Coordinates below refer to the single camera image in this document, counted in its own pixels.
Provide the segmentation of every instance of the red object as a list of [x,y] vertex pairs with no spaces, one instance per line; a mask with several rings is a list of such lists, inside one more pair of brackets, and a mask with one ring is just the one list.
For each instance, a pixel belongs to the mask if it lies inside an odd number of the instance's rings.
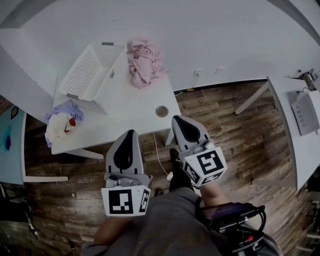
[[249,235],[247,240],[248,240],[248,242],[253,241],[254,240],[254,236],[253,235]]
[[75,126],[76,126],[76,120],[75,120],[74,118],[70,118],[70,119],[69,119],[69,124],[70,124],[71,126],[75,127]]

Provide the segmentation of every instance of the gray basket handle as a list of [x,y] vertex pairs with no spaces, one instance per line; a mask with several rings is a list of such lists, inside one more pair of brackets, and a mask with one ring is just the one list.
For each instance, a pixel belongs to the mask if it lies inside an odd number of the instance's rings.
[[103,46],[114,46],[115,43],[114,42],[102,42],[101,45],[103,45]]
[[68,97],[74,98],[74,99],[78,99],[78,98],[79,98],[78,95],[73,95],[73,94],[71,94],[71,93],[67,93],[66,95],[67,95]]

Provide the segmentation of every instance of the pink cloth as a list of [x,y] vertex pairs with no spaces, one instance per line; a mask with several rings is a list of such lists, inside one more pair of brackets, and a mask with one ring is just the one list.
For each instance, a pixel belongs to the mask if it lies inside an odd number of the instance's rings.
[[143,37],[134,38],[129,43],[131,53],[128,54],[130,72],[134,75],[132,83],[141,89],[150,85],[154,79],[168,72],[162,66],[164,53],[148,39]]

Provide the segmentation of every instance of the cable on floor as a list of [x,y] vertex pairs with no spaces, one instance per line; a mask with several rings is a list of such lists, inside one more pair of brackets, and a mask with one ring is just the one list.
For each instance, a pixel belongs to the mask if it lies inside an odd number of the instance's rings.
[[162,170],[164,171],[164,173],[168,176],[169,174],[166,172],[165,168],[162,166],[160,159],[159,159],[159,155],[158,155],[158,147],[157,147],[157,141],[156,141],[156,136],[154,133],[152,133],[153,138],[154,138],[154,144],[155,144],[155,152],[156,152],[156,158],[158,159],[159,164],[161,165]]
[[40,229],[38,229],[36,226],[35,226],[34,228],[35,228],[40,234],[42,234],[44,237],[46,237],[46,238],[48,239],[48,241],[53,241],[53,240],[56,239],[56,237],[60,237],[60,239],[59,239],[60,241],[62,241],[61,238],[67,239],[71,251],[70,251],[66,256],[74,255],[74,252],[75,252],[75,244],[74,244],[74,242],[73,242],[69,237],[67,237],[67,236],[65,236],[65,235],[62,235],[62,234],[56,233],[56,234],[54,234],[53,238],[49,239],[50,237],[47,236],[46,234],[44,234],[44,233],[43,233]]
[[[195,86],[196,81],[198,80],[199,76],[200,76],[199,73],[197,73],[197,74],[195,75],[195,79],[193,80],[192,86],[191,86],[189,89],[186,89],[186,91],[193,89],[193,87]],[[184,93],[185,93],[185,92],[182,91],[182,92],[180,92],[180,93],[178,93],[178,94],[176,94],[176,95],[174,95],[174,96],[177,97],[178,95],[184,94]]]

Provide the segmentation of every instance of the electrical outlet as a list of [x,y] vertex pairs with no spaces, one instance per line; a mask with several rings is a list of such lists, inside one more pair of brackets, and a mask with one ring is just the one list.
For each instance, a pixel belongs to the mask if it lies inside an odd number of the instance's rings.
[[200,73],[202,72],[202,70],[204,70],[204,69],[203,69],[203,68],[197,68],[197,69],[195,69],[194,72],[193,72],[193,76],[194,76],[194,77],[197,76],[197,75],[200,76]]
[[224,67],[224,66],[218,66],[218,67],[216,68],[216,70],[215,70],[214,73],[215,73],[215,74],[224,73],[225,70],[226,70],[226,67]]

